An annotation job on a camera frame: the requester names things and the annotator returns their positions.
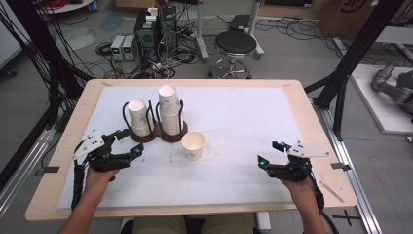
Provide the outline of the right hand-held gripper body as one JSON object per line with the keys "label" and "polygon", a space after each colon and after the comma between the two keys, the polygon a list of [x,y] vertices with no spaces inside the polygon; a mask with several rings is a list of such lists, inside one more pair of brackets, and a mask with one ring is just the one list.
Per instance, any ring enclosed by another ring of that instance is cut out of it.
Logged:
{"label": "right hand-held gripper body", "polygon": [[286,151],[288,163],[286,165],[270,164],[266,169],[269,177],[285,179],[294,182],[302,181],[312,176],[311,158],[327,157],[329,152],[298,140],[289,145]]}

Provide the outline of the stack of white paper cups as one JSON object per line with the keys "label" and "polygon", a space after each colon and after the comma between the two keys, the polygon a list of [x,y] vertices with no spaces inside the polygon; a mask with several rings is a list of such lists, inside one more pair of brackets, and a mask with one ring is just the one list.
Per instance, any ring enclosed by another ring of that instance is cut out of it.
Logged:
{"label": "stack of white paper cups", "polygon": [[130,101],[128,103],[128,112],[133,132],[139,137],[148,136],[150,134],[150,127],[146,117],[147,106],[145,102],[141,99]]}
{"label": "stack of white paper cups", "polygon": [[164,85],[159,88],[159,111],[161,123],[166,134],[175,136],[180,133],[180,99],[174,86]]}

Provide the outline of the person's legs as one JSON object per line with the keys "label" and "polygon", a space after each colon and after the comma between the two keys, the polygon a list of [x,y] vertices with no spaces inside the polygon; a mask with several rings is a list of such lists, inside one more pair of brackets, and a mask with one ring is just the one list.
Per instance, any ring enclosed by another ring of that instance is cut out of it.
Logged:
{"label": "person's legs", "polygon": [[[189,234],[183,216],[141,217],[133,221],[132,234]],[[208,215],[199,234],[253,234],[252,214]]]}

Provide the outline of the single white paper cup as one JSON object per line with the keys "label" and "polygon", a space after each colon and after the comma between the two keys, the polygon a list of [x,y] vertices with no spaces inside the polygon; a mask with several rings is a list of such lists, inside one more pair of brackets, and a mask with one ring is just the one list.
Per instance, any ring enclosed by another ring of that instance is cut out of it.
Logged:
{"label": "single white paper cup", "polygon": [[198,160],[202,157],[206,138],[200,132],[188,132],[183,136],[181,143],[185,156],[191,160]]}

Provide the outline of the person's left hand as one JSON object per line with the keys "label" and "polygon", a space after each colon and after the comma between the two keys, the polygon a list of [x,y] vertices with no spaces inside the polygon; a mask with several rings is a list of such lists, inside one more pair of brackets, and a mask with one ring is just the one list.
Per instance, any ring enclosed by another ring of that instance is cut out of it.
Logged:
{"label": "person's left hand", "polygon": [[118,170],[96,172],[93,169],[88,169],[85,192],[95,196],[102,196],[108,187],[110,179],[117,172]]}

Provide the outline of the light wooden table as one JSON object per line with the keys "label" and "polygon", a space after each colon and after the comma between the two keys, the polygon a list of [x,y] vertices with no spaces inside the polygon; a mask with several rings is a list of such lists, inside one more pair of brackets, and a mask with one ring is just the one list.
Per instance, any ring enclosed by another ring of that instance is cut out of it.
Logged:
{"label": "light wooden table", "polygon": [[[73,154],[76,146],[93,129],[102,135],[109,135],[126,126],[123,118],[123,106],[126,102],[142,99],[152,105],[158,102],[159,88],[164,85],[178,87],[259,87],[281,88],[297,124],[300,139],[315,147],[327,150],[327,157],[312,158],[313,171],[324,204],[328,208],[351,207],[357,202],[355,193],[344,172],[334,170],[331,164],[338,159],[331,147],[326,133],[312,103],[297,80],[237,80],[237,79],[93,79],[74,109],[74,112],[62,134],[61,140],[52,157],[52,164],[59,167],[55,174],[44,174],[25,216],[31,221],[66,219],[71,213],[73,196]],[[344,203],[340,203],[319,183],[330,186]],[[287,202],[253,203],[231,205],[191,205],[177,207],[131,207],[103,208],[98,206],[98,217],[138,217],[165,215],[206,215],[230,213],[255,213],[261,211],[287,210],[292,208],[291,198]]]}

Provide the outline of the white metal stand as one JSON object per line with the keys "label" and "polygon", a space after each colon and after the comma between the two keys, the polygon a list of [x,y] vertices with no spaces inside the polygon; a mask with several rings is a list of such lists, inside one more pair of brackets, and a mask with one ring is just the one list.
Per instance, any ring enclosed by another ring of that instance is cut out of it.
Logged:
{"label": "white metal stand", "polygon": [[[262,0],[253,0],[249,28],[244,29],[244,32],[250,35],[256,42],[254,53],[257,55],[258,59],[260,59],[264,55],[263,49],[254,36],[255,25],[257,23],[261,1]],[[197,0],[197,29],[195,30],[195,40],[201,61],[207,62],[209,60],[209,53],[207,51],[207,46],[203,38],[203,3],[204,0]]]}

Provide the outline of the black metal frame post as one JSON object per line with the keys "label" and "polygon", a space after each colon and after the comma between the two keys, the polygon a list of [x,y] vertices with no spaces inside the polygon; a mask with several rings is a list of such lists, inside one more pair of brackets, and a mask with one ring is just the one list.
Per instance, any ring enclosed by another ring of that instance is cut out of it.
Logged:
{"label": "black metal frame post", "polygon": [[304,88],[311,93],[319,88],[321,92],[313,102],[327,110],[336,99],[332,132],[342,141],[342,121],[348,81],[362,58],[376,42],[404,0],[379,0],[378,5],[357,34],[349,50],[343,55],[336,68],[326,77]]}
{"label": "black metal frame post", "polygon": [[63,56],[43,18],[39,15],[37,4],[32,0],[5,1],[27,35],[24,36],[16,27],[15,20],[9,17],[2,3],[0,3],[0,21],[17,40],[45,83],[48,89],[49,107],[0,172],[0,191],[5,189],[16,173],[29,146],[44,129],[48,130],[57,121],[58,108],[65,101],[71,103],[78,100],[83,92],[81,82],[86,83],[93,79],[93,76],[81,71]]}

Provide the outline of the black round stool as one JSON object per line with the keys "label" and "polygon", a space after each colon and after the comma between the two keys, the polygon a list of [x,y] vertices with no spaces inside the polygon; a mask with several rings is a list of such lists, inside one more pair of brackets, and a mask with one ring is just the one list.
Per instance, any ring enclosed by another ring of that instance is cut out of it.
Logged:
{"label": "black round stool", "polygon": [[209,77],[218,79],[250,79],[248,68],[240,59],[250,56],[255,48],[255,39],[238,30],[228,30],[218,34],[214,40],[217,52],[226,58],[218,60],[208,71]]}

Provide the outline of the white table mat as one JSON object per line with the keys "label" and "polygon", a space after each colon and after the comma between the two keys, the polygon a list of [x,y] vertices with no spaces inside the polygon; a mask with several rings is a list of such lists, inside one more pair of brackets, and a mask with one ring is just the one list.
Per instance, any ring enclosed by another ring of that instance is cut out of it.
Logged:
{"label": "white table mat", "polygon": [[257,165],[259,156],[286,164],[273,141],[301,137],[283,89],[180,86],[177,93],[189,130],[206,139],[201,158],[187,158],[178,142],[145,143],[142,156],[110,183],[103,208],[289,201],[283,185]]}

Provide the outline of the dark brown cup holder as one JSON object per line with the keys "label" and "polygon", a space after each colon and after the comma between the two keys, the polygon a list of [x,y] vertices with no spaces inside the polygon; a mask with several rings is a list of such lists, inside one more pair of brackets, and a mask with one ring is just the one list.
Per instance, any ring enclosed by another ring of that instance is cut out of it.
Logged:
{"label": "dark brown cup holder", "polygon": [[157,103],[155,107],[152,106],[152,102],[148,101],[145,103],[147,106],[146,117],[149,122],[150,134],[148,136],[137,136],[131,128],[130,114],[128,112],[128,102],[123,106],[123,118],[130,130],[131,138],[137,142],[149,142],[156,137],[160,137],[163,141],[166,142],[178,142],[181,141],[183,136],[188,133],[188,127],[186,122],[183,120],[183,101],[180,101],[180,111],[179,111],[179,120],[180,120],[180,133],[175,136],[170,136],[165,133],[163,125],[161,123],[161,116],[159,111],[160,104]]}

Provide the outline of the white cabinet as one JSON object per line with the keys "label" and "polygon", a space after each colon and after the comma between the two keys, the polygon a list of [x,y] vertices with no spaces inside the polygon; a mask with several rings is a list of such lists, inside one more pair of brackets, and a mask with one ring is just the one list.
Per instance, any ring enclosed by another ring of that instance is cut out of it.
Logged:
{"label": "white cabinet", "polygon": [[13,29],[20,39],[24,42],[28,41],[28,34],[17,16],[6,0],[0,0],[0,69],[4,68],[21,51],[18,40],[3,24],[1,17],[4,17],[6,22],[13,24]]}

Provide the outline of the brown cardboard box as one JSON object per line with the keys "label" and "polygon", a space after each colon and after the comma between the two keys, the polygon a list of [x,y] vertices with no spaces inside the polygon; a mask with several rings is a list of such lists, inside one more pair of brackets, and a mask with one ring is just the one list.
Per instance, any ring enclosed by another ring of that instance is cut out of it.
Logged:
{"label": "brown cardboard box", "polygon": [[378,37],[408,0],[329,0],[319,21],[325,37],[354,40],[359,35]]}

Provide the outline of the black tape cross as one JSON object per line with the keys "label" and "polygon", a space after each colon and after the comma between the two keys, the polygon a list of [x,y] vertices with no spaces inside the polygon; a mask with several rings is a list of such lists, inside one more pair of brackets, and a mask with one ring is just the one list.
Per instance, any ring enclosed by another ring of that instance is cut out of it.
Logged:
{"label": "black tape cross", "polygon": [[336,219],[345,219],[349,226],[352,226],[354,221],[360,220],[359,216],[349,215],[347,210],[344,210],[342,214],[334,214],[332,217]]}

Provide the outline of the black computer tower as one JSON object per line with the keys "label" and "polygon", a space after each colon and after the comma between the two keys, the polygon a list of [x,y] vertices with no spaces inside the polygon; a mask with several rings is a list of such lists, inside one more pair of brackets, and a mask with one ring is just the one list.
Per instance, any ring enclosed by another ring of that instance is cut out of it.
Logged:
{"label": "black computer tower", "polygon": [[148,11],[140,11],[137,15],[134,34],[137,40],[138,50],[143,59],[156,62],[159,60],[158,46],[160,42],[159,21],[148,22],[145,17]]}
{"label": "black computer tower", "polygon": [[161,16],[161,28],[164,36],[164,45],[168,50],[172,50],[177,47],[176,41],[176,7],[165,6],[160,12]]}

